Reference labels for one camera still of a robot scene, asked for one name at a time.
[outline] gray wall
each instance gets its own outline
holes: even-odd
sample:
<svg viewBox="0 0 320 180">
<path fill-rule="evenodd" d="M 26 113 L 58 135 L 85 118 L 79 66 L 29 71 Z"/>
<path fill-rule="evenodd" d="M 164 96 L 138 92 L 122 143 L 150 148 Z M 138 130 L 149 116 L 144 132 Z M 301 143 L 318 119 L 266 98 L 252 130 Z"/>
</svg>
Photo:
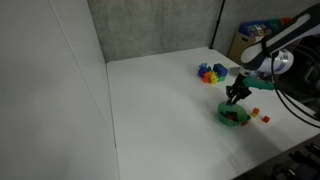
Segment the gray wall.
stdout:
<svg viewBox="0 0 320 180">
<path fill-rule="evenodd" d="M 106 61 L 207 46 L 222 0 L 88 0 Z M 228 0 L 215 48 L 241 22 L 294 16 L 319 0 Z"/>
</svg>

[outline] white wall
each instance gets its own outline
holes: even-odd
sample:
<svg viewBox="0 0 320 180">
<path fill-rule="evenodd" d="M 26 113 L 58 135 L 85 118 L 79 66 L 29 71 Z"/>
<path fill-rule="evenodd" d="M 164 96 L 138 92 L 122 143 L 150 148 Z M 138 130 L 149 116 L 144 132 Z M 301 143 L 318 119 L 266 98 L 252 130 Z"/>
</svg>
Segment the white wall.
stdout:
<svg viewBox="0 0 320 180">
<path fill-rule="evenodd" d="M 119 179 L 86 1 L 0 1 L 0 24 L 0 179 Z"/>
</svg>

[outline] green bowl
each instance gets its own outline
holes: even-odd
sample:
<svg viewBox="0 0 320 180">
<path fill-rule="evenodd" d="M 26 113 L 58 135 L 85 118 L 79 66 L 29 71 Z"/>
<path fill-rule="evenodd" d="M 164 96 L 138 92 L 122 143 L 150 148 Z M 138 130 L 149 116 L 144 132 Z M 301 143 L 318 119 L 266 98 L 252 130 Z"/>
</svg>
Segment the green bowl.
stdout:
<svg viewBox="0 0 320 180">
<path fill-rule="evenodd" d="M 223 114 L 233 113 L 236 114 L 237 121 L 230 120 L 226 118 Z M 237 126 L 241 123 L 249 120 L 247 112 L 243 109 L 243 107 L 238 104 L 229 106 L 226 102 L 222 102 L 218 106 L 218 118 L 219 120 L 227 125 L 227 126 Z"/>
</svg>

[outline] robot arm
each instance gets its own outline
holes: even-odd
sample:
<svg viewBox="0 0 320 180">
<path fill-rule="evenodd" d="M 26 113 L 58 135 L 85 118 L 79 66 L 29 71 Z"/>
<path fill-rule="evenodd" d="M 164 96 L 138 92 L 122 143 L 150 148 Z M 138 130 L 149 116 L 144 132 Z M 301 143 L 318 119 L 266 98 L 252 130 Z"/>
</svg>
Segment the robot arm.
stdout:
<svg viewBox="0 0 320 180">
<path fill-rule="evenodd" d="M 295 40 L 320 34 L 320 4 L 316 4 L 294 17 L 288 27 L 264 37 L 247 48 L 241 55 L 242 67 L 232 86 L 227 86 L 227 104 L 236 104 L 251 94 L 243 80 L 251 71 L 271 72 L 272 57 L 275 58 L 276 74 L 286 72 L 293 63 L 293 55 L 283 48 Z"/>
</svg>

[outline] white table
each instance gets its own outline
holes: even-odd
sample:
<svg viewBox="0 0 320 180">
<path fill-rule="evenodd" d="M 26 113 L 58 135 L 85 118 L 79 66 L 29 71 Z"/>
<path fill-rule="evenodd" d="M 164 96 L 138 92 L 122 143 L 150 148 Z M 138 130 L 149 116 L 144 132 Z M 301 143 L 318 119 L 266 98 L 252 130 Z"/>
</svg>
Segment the white table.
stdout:
<svg viewBox="0 0 320 180">
<path fill-rule="evenodd" d="M 237 66 L 207 48 L 107 64 L 121 180 L 231 179 L 319 132 L 287 112 L 273 91 L 260 90 L 239 102 L 260 108 L 259 117 L 225 126 L 216 109 L 234 77 L 203 84 L 196 75 L 202 62 Z"/>
</svg>

